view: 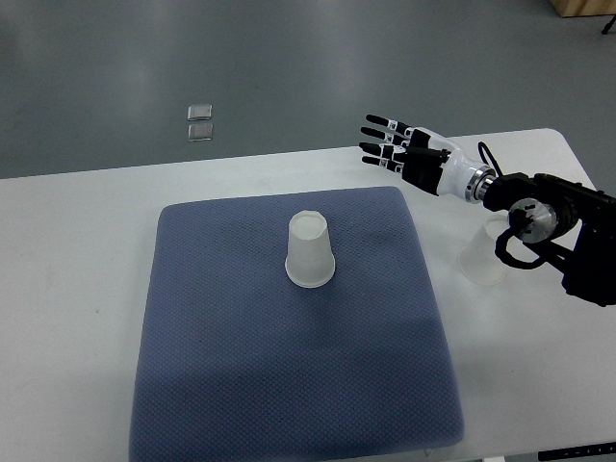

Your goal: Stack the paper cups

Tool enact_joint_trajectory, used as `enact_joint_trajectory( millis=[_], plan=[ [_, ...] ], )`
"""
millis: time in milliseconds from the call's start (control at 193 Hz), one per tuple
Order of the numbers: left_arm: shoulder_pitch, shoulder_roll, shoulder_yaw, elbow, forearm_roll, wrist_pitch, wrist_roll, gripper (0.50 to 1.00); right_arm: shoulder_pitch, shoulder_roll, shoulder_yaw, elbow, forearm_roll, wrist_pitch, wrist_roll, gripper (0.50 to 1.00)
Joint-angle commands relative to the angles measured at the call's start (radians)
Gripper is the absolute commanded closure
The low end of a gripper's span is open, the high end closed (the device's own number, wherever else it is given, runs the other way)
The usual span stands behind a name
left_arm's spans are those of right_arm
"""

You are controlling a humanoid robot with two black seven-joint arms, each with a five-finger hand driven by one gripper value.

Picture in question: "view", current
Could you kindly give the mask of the black and white robotic hand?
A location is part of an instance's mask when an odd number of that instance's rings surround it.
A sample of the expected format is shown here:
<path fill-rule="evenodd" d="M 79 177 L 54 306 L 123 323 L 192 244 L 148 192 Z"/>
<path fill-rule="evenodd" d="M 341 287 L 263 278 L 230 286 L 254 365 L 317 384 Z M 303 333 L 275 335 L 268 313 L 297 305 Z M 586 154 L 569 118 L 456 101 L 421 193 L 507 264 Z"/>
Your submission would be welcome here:
<path fill-rule="evenodd" d="M 380 115 L 367 115 L 366 121 L 371 125 L 361 133 L 376 141 L 359 144 L 362 162 L 394 172 L 425 193 L 478 203 L 500 174 L 497 167 L 471 159 L 459 144 L 426 128 Z"/>

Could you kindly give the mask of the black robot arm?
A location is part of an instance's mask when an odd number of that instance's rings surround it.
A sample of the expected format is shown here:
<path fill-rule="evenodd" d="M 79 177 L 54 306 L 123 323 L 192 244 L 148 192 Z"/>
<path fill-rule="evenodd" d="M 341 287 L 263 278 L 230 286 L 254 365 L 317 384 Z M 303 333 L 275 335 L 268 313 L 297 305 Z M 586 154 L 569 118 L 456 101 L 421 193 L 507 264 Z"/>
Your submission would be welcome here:
<path fill-rule="evenodd" d="M 490 211 L 505 211 L 508 228 L 496 256 L 511 268 L 548 263 L 562 273 L 567 295 L 599 306 L 615 304 L 615 198 L 547 173 L 503 174 L 487 144 L 478 144 L 496 177 L 477 197 Z"/>

